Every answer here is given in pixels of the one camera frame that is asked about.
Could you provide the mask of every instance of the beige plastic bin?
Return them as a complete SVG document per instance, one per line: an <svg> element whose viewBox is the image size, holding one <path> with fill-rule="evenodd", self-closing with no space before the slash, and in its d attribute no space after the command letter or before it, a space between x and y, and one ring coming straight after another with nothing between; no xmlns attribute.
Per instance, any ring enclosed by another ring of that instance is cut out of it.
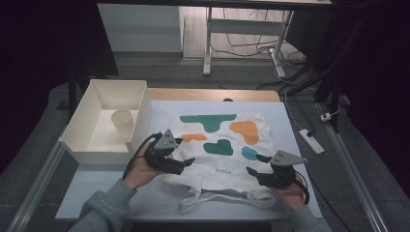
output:
<svg viewBox="0 0 410 232"><path fill-rule="evenodd" d="M129 109L129 141L119 135L111 115ZM80 164L127 164L147 137L151 101L145 80L91 80L60 142Z"/></svg>

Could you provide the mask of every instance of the gray sweatshirt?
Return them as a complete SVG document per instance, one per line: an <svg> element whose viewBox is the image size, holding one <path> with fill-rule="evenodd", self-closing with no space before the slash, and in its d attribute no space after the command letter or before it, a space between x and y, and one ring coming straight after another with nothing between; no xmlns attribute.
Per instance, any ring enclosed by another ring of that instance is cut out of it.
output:
<svg viewBox="0 0 410 232"><path fill-rule="evenodd" d="M135 193L122 180L108 192L95 192L82 206L80 220L70 231L121 231ZM326 220L314 217L308 206L291 212L289 219L295 232L332 231Z"/></svg>

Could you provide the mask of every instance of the cup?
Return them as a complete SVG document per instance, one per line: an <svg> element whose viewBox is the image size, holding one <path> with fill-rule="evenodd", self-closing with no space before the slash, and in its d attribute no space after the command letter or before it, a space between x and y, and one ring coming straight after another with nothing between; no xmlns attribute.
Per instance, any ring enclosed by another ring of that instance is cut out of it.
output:
<svg viewBox="0 0 410 232"><path fill-rule="evenodd" d="M130 141L133 130L132 114L128 109L115 110L111 115L111 121L124 141Z"/></svg>

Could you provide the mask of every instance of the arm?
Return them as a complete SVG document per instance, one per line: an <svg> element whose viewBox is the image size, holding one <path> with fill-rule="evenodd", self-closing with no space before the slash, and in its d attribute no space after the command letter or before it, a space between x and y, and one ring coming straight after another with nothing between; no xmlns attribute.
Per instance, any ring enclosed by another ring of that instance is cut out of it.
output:
<svg viewBox="0 0 410 232"><path fill-rule="evenodd" d="M88 199L80 214L80 220L70 231L121 231L129 202L136 189L151 182L161 172L149 167L143 158L147 143L138 154L125 180L118 180L108 191L95 192Z"/></svg>
<svg viewBox="0 0 410 232"><path fill-rule="evenodd" d="M289 219L295 232L329 232L332 229L324 218L316 218L304 202L303 191L292 184L286 188L271 188L283 203L289 208Z"/></svg>

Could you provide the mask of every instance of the white wall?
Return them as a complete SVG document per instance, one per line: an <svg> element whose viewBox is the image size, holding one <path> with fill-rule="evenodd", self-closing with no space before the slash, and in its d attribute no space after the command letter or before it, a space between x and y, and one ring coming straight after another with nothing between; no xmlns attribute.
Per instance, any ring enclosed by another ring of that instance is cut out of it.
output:
<svg viewBox="0 0 410 232"><path fill-rule="evenodd" d="M182 51L180 7L98 6L113 51Z"/></svg>

